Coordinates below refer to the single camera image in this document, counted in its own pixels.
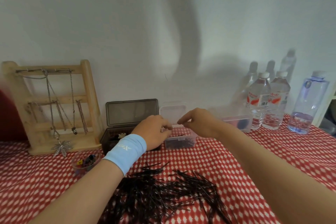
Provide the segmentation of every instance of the silver leaf pendant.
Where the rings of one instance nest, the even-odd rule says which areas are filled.
[[[73,147],[70,145],[67,145],[70,141],[58,141],[57,144],[55,144],[54,147],[52,147],[52,150],[56,150],[53,157],[56,157],[60,152],[62,153],[62,156],[65,158],[67,156],[67,150],[72,149]]]

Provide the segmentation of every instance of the wooden rack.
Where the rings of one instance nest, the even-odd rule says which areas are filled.
[[[100,120],[100,110],[88,60],[81,60],[80,65],[70,66],[18,66],[14,61],[2,63],[4,77],[8,82],[15,106],[30,142],[29,153],[31,155],[53,153],[54,151],[51,148],[57,143],[57,140],[50,133],[51,122],[45,119],[44,115],[38,111],[37,106],[30,105],[29,107],[28,104],[34,101],[49,103],[48,97],[39,98],[32,96],[22,75],[44,75],[44,71],[48,71],[48,75],[69,74],[69,70],[71,74],[81,74],[83,77],[85,95],[74,95],[74,101],[81,100],[81,103],[88,104],[90,120],[86,120],[86,124],[87,127],[93,128],[93,132],[88,132],[86,135],[84,132],[77,135],[73,133],[61,134],[59,139],[61,141],[71,141],[70,145],[73,146],[73,149],[70,151],[101,148],[99,139],[103,133],[103,124]],[[72,104],[71,96],[58,96],[58,100],[61,104]],[[43,120],[44,122],[36,122],[31,113],[31,108],[36,108],[34,113],[37,120]],[[56,122],[55,127],[58,130],[64,128],[61,122]],[[76,121],[76,128],[82,127],[82,122],[80,120]]]

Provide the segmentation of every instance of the table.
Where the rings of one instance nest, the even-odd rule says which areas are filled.
[[[289,116],[284,118],[287,124]],[[307,135],[289,131],[285,125],[271,131],[260,128],[248,134],[266,149],[291,165],[336,191],[336,141],[319,128],[312,127]],[[77,181],[69,153],[30,156],[27,144],[0,144],[0,223],[27,223],[69,186]],[[219,193],[235,223],[279,223],[252,180],[236,159],[214,139],[198,139],[194,148],[146,152],[131,168],[136,172],[147,162],[170,162],[161,174],[169,180],[173,169],[195,170],[218,187]],[[177,211],[167,223],[206,223],[198,202],[189,211]],[[221,223],[215,217],[214,223]]]

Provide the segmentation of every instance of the hand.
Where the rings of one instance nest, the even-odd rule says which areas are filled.
[[[165,132],[161,132],[161,128],[167,128]],[[153,150],[158,147],[167,137],[170,136],[172,125],[168,120],[162,118],[161,115],[151,115],[140,122],[132,134],[141,136],[147,144],[147,150]]]
[[[216,119],[208,110],[201,108],[187,112],[177,123],[190,128],[201,137],[218,138],[219,131],[223,127],[221,120]]]

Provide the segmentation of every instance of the person's right arm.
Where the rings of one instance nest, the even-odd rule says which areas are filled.
[[[205,109],[178,124],[220,141],[240,163],[283,223],[336,223],[336,194]]]

